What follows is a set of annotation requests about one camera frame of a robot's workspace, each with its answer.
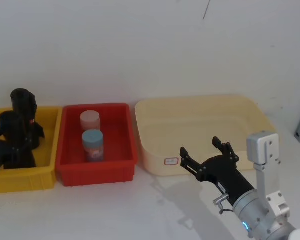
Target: white table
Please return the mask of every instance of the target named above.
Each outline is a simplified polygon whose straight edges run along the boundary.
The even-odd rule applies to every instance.
[[[281,190],[300,228],[300,144],[276,128]],[[243,175],[256,186],[254,171]],[[218,196],[193,176],[157,177],[137,166],[133,182],[0,194],[0,240],[247,240],[234,213],[219,215]]]

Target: blue light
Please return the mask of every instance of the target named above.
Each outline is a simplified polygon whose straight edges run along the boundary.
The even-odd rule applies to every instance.
[[[248,224],[246,224],[245,222],[243,222],[242,224],[245,226],[246,230],[249,230]]]

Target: label sticker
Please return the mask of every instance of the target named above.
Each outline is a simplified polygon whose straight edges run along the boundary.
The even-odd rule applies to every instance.
[[[218,187],[221,189],[221,191],[225,194],[226,193],[226,189],[224,188],[224,186],[221,185],[220,182],[218,182]]]
[[[178,165],[179,158],[177,157],[168,157],[164,160],[164,165],[171,166],[171,165]]]

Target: yellow bin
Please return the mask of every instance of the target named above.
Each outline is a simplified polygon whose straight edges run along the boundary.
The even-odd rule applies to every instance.
[[[11,108],[0,108],[0,114]],[[43,127],[45,138],[33,150],[35,168],[0,168],[0,193],[52,189],[56,183],[55,163],[62,107],[38,107],[35,120]]]
[[[200,164],[221,155],[214,136],[230,142],[240,161],[238,170],[251,170],[247,137],[275,128],[258,106],[240,95],[154,98],[138,102],[135,115],[144,168],[159,176],[189,174],[180,167],[180,148]]]

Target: cable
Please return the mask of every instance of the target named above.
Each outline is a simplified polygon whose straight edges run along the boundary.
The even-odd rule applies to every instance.
[[[220,210],[219,214],[222,215],[224,212],[231,212],[231,213],[233,213],[234,211],[230,210],[230,209],[222,209],[222,210]]]

